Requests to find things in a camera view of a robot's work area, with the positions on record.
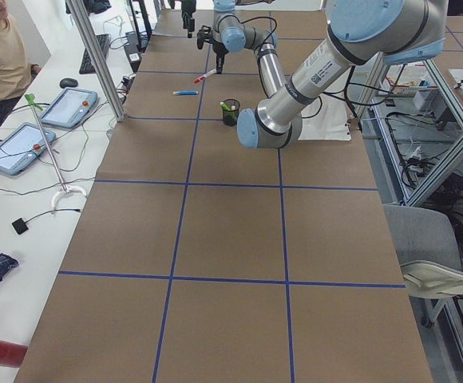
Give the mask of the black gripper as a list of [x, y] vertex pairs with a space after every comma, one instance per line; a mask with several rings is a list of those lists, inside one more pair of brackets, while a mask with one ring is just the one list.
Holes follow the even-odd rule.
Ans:
[[205, 43], [212, 46], [212, 50], [216, 54], [216, 73], [221, 74], [224, 70], [225, 57], [228, 50], [222, 42], [216, 39], [216, 33], [210, 26], [201, 26], [196, 34], [197, 49], [202, 50]]
[[183, 27], [187, 29], [188, 38], [192, 38], [195, 30], [195, 20], [192, 15], [196, 12], [196, 0], [168, 0], [169, 6], [174, 9], [176, 3], [180, 3]]

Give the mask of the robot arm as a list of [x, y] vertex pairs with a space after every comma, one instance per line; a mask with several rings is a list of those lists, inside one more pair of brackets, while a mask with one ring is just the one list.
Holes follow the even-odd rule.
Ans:
[[255, 53], [266, 99], [244, 109], [236, 123], [246, 148], [284, 148], [300, 137], [301, 112], [353, 65], [382, 53], [387, 65], [436, 57], [445, 41], [446, 1], [337, 1], [326, 39], [285, 77], [273, 32], [244, 25], [235, 14], [238, 1], [216, 1], [211, 26], [197, 33], [197, 46], [212, 45], [216, 68], [227, 53]]

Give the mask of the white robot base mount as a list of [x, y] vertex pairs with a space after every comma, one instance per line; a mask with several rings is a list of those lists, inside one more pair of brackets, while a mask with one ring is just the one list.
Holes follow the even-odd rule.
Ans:
[[317, 99], [302, 112], [299, 140], [351, 140], [346, 105], [333, 98]]

